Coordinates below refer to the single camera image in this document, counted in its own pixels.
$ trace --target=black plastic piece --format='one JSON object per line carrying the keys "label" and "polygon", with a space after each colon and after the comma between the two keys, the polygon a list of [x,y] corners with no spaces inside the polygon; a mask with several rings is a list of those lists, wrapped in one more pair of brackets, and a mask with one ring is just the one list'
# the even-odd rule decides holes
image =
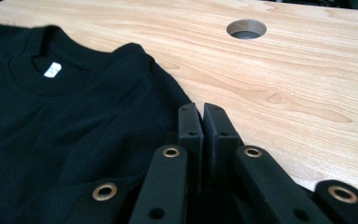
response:
{"label": "black plastic piece", "polygon": [[213,189],[227,191],[229,159],[234,156],[241,138],[220,106],[205,104],[203,120],[207,140],[205,156]]}
{"label": "black plastic piece", "polygon": [[316,185],[315,202],[335,223],[358,223],[358,189],[337,180]]}
{"label": "black plastic piece", "polygon": [[167,145],[158,148],[130,223],[185,223],[186,169],[187,152],[182,147]]}
{"label": "black plastic piece", "polygon": [[234,166],[265,223],[331,223],[266,150],[239,147]]}
{"label": "black plastic piece", "polygon": [[188,183],[189,193],[201,191],[201,159],[203,133],[200,116],[195,104],[183,105],[178,110],[178,145],[188,153]]}

